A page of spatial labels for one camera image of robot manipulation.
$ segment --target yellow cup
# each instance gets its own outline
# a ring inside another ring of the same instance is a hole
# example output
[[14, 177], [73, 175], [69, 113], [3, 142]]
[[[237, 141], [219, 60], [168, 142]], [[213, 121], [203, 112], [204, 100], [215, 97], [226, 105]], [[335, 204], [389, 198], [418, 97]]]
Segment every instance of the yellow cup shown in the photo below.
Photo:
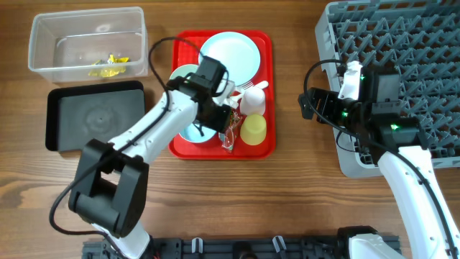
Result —
[[248, 145], [262, 143], [267, 136], [267, 121], [262, 115], [249, 115], [241, 126], [240, 135], [241, 139]]

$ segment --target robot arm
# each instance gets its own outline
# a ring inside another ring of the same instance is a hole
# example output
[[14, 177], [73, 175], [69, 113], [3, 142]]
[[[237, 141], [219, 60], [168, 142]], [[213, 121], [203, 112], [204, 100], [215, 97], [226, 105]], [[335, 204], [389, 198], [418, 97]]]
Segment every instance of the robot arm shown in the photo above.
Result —
[[[311, 88], [308, 95], [299, 96], [305, 119], [313, 118], [308, 101], [325, 117], [350, 132], [358, 133], [388, 147], [408, 159], [428, 181], [450, 231], [446, 233], [432, 196], [408, 164], [390, 152], [385, 152], [365, 141], [372, 160], [390, 188], [400, 210], [408, 233], [414, 258], [456, 258], [460, 245], [459, 231], [442, 196], [431, 165], [431, 154], [424, 130], [416, 118], [400, 117], [398, 100], [399, 75], [383, 68], [363, 68], [357, 61], [342, 69], [343, 83], [339, 93]], [[453, 237], [452, 245], [447, 236]], [[348, 235], [341, 249], [346, 258], [400, 258], [382, 238], [372, 231]]]
[[[150, 236], [139, 218], [147, 198], [149, 164], [167, 144], [194, 121], [223, 132], [229, 124], [231, 108], [225, 105], [234, 83], [222, 80], [225, 67], [204, 57], [190, 78], [177, 77], [167, 83], [160, 101], [133, 127], [102, 143], [91, 140], [83, 149], [75, 178], [127, 142], [144, 132], [164, 109], [161, 120], [108, 165], [87, 175], [71, 191], [69, 209], [96, 229], [108, 234], [125, 258], [151, 258]], [[167, 106], [167, 94], [170, 102]], [[101, 177], [101, 172], [120, 172], [118, 185]]]

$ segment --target clear plastic bin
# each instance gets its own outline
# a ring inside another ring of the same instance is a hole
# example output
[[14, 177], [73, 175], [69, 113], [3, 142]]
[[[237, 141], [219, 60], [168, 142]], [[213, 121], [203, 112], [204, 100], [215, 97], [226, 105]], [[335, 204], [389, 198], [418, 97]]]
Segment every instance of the clear plastic bin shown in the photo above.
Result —
[[[38, 14], [29, 41], [29, 69], [52, 82], [97, 80], [93, 69], [125, 66], [110, 78], [146, 76], [148, 36], [140, 7]], [[127, 63], [92, 65], [129, 58]]]

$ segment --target candy wrapper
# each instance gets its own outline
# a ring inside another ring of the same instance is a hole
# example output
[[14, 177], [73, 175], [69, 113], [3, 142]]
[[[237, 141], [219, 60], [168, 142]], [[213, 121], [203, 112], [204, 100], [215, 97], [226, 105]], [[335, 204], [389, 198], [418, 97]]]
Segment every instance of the candy wrapper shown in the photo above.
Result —
[[[114, 58], [112, 54], [110, 54], [109, 59], [105, 60], [97, 60], [92, 65], [106, 65], [106, 64], [115, 64], [115, 63], [126, 63], [129, 61], [129, 58]], [[127, 70], [125, 66], [119, 66], [115, 68], [101, 68], [101, 69], [93, 69], [89, 72], [89, 76], [98, 76], [98, 77], [112, 77], [116, 76], [120, 73], [124, 73]]]
[[230, 125], [225, 133], [219, 133], [218, 137], [222, 141], [222, 147], [229, 153], [233, 152], [235, 141], [238, 137], [239, 128], [242, 125], [243, 116], [239, 115], [236, 110], [232, 109], [230, 115]]

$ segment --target wood grain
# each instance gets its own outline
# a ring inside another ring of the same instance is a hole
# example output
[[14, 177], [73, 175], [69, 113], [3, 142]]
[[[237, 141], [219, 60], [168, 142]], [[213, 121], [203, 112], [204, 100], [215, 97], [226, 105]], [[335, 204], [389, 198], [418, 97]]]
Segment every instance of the wood grain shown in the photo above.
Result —
[[[350, 179], [340, 169], [330, 127], [305, 121], [297, 104], [303, 76], [318, 61], [314, 27], [325, 1], [0, 1], [0, 258], [79, 258], [82, 241], [48, 224], [51, 203], [73, 179], [78, 153], [45, 149], [47, 95], [60, 86], [27, 68], [36, 14], [118, 6], [144, 10], [150, 42], [186, 29], [260, 29], [273, 42], [277, 149], [261, 161], [183, 161], [163, 151], [150, 169], [142, 221], [154, 237], [271, 237], [333, 235], [338, 227], [368, 224], [407, 234], [383, 178]], [[171, 46], [155, 53], [163, 78]], [[162, 90], [142, 78], [152, 106]], [[311, 86], [328, 88], [317, 72]], [[454, 219], [460, 220], [460, 172], [437, 170]], [[65, 204], [57, 222], [73, 230], [89, 226]]]

